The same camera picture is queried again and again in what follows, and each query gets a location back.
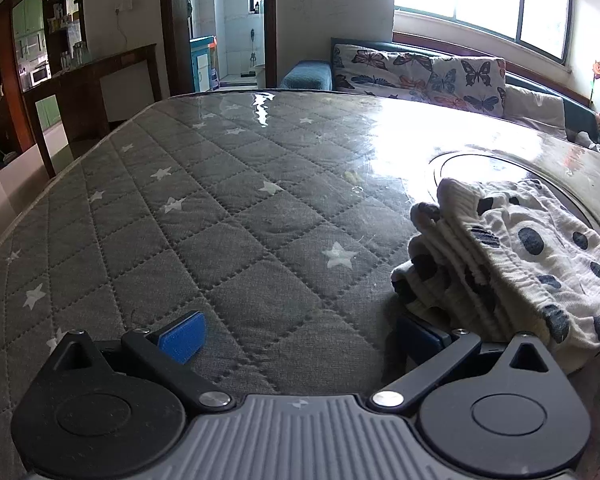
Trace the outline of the grey stuffed toy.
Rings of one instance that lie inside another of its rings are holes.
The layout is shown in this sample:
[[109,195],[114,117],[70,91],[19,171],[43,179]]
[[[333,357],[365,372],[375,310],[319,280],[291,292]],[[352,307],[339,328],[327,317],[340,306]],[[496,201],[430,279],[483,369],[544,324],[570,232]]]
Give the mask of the grey stuffed toy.
[[600,143],[594,142],[586,131],[577,132],[573,142],[582,146],[582,148],[600,153]]

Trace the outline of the colourful pinwheel flower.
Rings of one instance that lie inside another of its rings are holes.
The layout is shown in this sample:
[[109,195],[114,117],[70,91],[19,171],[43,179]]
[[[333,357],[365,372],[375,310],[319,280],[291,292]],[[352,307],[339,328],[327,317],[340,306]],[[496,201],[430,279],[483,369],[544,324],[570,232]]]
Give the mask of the colourful pinwheel flower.
[[590,98],[588,99],[588,105],[592,106],[594,102],[594,91],[596,81],[600,80],[600,59],[595,60],[592,66],[592,82],[591,82],[591,92]]

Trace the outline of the blue sofa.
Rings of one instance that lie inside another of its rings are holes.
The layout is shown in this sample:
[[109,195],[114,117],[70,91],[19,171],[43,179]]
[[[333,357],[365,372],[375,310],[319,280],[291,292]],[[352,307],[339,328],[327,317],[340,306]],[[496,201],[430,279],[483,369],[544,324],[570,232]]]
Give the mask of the blue sofa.
[[479,113],[600,153],[600,113],[507,68],[504,58],[452,55],[404,44],[334,38],[328,61],[304,60],[282,79],[326,90]]

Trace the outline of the beige plain cushion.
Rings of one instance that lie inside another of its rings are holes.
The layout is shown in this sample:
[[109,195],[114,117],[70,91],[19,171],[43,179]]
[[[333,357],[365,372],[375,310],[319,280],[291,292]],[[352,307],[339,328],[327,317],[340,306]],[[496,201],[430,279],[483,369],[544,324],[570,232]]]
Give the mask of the beige plain cushion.
[[503,117],[527,128],[566,140],[564,101],[559,96],[506,84]]

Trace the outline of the blue white cabinet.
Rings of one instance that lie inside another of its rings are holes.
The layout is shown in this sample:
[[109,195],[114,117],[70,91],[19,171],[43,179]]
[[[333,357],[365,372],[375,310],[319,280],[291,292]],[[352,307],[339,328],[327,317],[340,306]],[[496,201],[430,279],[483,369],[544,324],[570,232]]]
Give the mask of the blue white cabinet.
[[215,48],[215,36],[200,36],[189,40],[194,91],[197,93],[212,91],[218,86],[214,68]]

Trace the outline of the grey quilted star mat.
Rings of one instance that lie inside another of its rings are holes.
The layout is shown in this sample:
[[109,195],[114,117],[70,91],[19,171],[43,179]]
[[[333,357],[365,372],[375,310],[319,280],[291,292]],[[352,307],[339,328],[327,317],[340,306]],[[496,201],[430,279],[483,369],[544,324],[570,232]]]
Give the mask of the grey quilted star mat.
[[57,341],[190,310],[193,370],[235,394],[369,394],[402,312],[391,270],[449,152],[529,165],[600,216],[600,154],[501,119],[330,92],[161,101],[60,174],[0,245],[0,479],[10,420]]

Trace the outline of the butterfly print pillow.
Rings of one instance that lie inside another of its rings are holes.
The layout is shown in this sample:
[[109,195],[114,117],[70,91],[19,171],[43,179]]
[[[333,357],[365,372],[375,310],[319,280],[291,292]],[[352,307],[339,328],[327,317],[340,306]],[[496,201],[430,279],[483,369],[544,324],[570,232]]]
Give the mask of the butterfly print pillow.
[[432,57],[386,52],[357,44],[332,47],[334,89],[362,96],[430,102]]
[[502,118],[506,100],[504,58],[434,56],[427,82],[431,104]]

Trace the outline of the white polka dot garment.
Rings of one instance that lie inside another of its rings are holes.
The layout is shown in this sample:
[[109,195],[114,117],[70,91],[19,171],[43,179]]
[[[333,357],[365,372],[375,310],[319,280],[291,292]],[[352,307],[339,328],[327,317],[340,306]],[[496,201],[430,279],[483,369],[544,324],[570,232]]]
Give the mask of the white polka dot garment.
[[412,207],[391,272],[408,310],[493,342],[534,333],[567,374],[600,353],[600,234],[536,179],[443,179],[437,198]]

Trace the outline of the dark wooden shelf unit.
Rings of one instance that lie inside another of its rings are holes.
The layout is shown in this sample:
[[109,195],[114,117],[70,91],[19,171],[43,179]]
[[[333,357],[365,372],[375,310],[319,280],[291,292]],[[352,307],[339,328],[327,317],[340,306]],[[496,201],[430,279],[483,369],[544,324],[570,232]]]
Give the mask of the dark wooden shelf unit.
[[0,0],[0,169],[35,144],[23,93],[84,39],[83,0]]

